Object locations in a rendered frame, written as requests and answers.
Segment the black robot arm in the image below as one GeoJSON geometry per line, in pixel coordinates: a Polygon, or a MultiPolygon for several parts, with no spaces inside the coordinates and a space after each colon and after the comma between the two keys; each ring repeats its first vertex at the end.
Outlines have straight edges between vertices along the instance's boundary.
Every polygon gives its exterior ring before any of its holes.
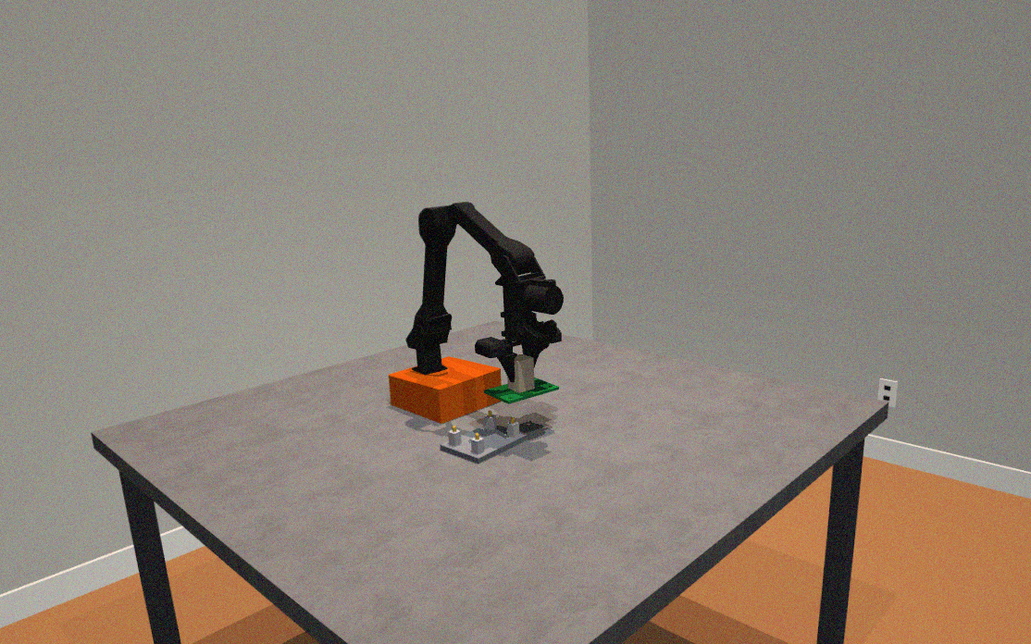
{"type": "Polygon", "coordinates": [[[524,341],[535,352],[548,347],[550,340],[556,338],[556,321],[537,321],[536,312],[555,315],[564,303],[561,289],[556,287],[555,279],[545,279],[533,249],[502,234],[478,212],[474,204],[459,202],[420,210],[418,228],[425,243],[423,297],[422,305],[415,312],[412,332],[405,340],[408,348],[415,349],[417,366],[412,367],[412,371],[423,375],[448,369],[441,366],[440,344],[447,342],[452,329],[452,315],[444,308],[443,301],[447,247],[456,224],[491,255],[492,264],[501,273],[495,284],[503,286],[503,308],[533,311],[530,319],[517,317],[516,341],[524,341]]]}

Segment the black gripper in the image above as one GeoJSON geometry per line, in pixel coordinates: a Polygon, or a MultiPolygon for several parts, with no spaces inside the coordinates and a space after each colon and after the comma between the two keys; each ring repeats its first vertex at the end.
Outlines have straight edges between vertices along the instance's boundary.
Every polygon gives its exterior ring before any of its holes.
{"type": "MultiPolygon", "coordinates": [[[[533,314],[533,312],[529,311],[528,309],[521,311],[510,311],[510,310],[505,310],[503,308],[503,310],[504,312],[501,312],[501,316],[504,318],[505,331],[502,332],[502,336],[505,336],[505,339],[498,340],[490,336],[489,338],[477,340],[475,344],[475,353],[488,358],[497,357],[498,360],[500,360],[500,363],[502,364],[502,367],[506,375],[509,377],[510,381],[516,382],[517,353],[514,353],[514,347],[517,347],[517,345],[522,344],[522,354],[533,357],[534,367],[537,362],[537,357],[539,357],[539,354],[548,347],[540,348],[535,352],[535,350],[530,349],[528,347],[528,344],[526,344],[524,341],[514,340],[514,328],[516,328],[517,317],[523,316],[524,320],[527,320],[530,319],[530,314],[533,314]]],[[[560,340],[561,340],[561,332],[559,328],[556,328],[556,338],[550,340],[550,343],[556,343],[559,342],[560,340]]]]}

